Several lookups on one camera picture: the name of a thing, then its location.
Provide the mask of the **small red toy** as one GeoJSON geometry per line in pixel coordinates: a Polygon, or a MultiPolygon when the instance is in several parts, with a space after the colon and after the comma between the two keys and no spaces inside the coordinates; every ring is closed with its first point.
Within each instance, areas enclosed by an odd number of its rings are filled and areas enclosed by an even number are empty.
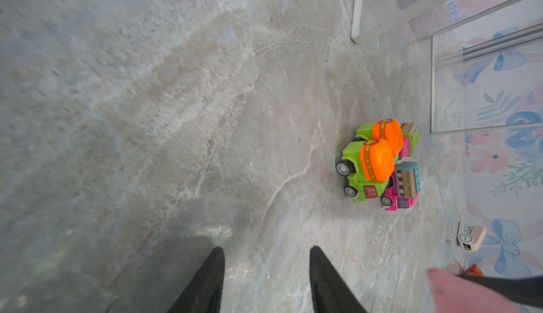
{"type": "Polygon", "coordinates": [[[484,277],[483,272],[480,270],[477,264],[473,264],[471,267],[464,271],[465,276],[484,277]]]}

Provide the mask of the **green orange toy truck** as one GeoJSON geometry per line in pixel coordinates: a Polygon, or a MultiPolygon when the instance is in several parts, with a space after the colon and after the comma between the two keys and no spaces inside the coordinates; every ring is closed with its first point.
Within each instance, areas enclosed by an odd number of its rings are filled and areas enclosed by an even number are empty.
{"type": "Polygon", "coordinates": [[[361,140],[379,139],[390,144],[394,156],[398,156],[404,148],[404,136],[400,122],[396,119],[383,119],[367,123],[356,130],[355,137],[361,140]]]}
{"type": "Polygon", "coordinates": [[[384,139],[352,141],[342,151],[335,170],[346,178],[345,194],[359,202],[384,194],[395,162],[391,145],[384,139]]]}

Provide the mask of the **pink truck blue top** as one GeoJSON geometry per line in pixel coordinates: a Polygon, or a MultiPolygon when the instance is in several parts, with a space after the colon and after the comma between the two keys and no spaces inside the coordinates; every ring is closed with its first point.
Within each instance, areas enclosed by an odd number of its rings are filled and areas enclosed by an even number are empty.
{"type": "Polygon", "coordinates": [[[409,209],[414,206],[421,192],[419,165],[416,162],[404,161],[395,166],[389,185],[380,197],[386,211],[409,209]]]}

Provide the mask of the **right green orange toy truck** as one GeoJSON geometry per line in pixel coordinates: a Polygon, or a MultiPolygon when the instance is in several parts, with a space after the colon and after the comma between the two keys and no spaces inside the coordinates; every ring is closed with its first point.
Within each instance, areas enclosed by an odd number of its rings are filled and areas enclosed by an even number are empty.
{"type": "Polygon", "coordinates": [[[394,156],[398,156],[404,148],[404,136],[400,122],[396,119],[383,119],[367,123],[356,130],[355,137],[361,140],[379,139],[390,144],[394,156]]]}

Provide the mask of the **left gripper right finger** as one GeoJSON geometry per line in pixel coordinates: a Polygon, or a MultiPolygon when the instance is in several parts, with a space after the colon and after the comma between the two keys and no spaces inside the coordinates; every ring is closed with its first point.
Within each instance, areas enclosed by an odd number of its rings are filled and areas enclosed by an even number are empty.
{"type": "Polygon", "coordinates": [[[319,246],[310,250],[309,277],[316,313],[367,313],[319,246]]]}

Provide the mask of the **pink truck green top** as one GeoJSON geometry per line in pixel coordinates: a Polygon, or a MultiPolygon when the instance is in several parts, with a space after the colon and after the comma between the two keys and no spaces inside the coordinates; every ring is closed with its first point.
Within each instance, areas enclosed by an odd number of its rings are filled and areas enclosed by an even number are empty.
{"type": "Polygon", "coordinates": [[[420,133],[415,122],[405,122],[401,124],[401,130],[404,139],[404,147],[400,151],[400,160],[405,157],[411,157],[419,142],[420,133]]]}

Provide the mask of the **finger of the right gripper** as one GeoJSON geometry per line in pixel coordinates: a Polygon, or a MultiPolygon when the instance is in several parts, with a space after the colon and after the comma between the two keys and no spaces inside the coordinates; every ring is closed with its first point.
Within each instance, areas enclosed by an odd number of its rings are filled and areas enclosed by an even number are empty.
{"type": "Polygon", "coordinates": [[[462,274],[458,277],[493,290],[514,303],[542,309],[541,276],[524,279],[498,279],[462,274]]]}

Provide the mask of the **wooden two-tier white-frame shelf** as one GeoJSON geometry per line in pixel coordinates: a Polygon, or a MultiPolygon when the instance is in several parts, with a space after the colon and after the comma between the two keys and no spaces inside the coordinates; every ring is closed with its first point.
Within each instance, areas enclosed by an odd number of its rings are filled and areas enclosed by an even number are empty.
{"type": "Polygon", "coordinates": [[[430,85],[423,89],[423,108],[428,110],[431,133],[452,135],[476,133],[485,129],[531,131],[542,127],[542,115],[510,106],[506,96],[494,98],[478,119],[482,126],[461,124],[465,107],[452,99],[439,101],[445,88],[437,85],[436,72],[446,67],[470,65],[474,69],[459,84],[473,84],[484,61],[505,67],[507,54],[542,43],[542,0],[418,0],[402,10],[394,10],[373,28],[363,26],[369,15],[370,0],[354,0],[351,39],[354,44],[380,44],[380,38],[413,27],[415,43],[427,43],[430,50],[430,85]]]}

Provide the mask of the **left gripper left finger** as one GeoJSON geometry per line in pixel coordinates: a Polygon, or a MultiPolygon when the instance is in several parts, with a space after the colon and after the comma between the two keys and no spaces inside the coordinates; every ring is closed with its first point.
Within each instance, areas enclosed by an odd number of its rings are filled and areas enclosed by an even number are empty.
{"type": "Polygon", "coordinates": [[[225,254],[221,247],[212,249],[167,313],[218,313],[221,309],[225,276],[225,254]]]}

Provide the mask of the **left green orange toy truck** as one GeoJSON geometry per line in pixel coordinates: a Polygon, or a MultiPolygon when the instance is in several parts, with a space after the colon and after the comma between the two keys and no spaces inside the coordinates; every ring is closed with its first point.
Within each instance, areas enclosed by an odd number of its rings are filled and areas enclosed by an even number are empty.
{"type": "Polygon", "coordinates": [[[342,151],[335,170],[346,178],[345,194],[359,202],[384,194],[395,162],[391,145],[384,139],[352,141],[342,151]]]}

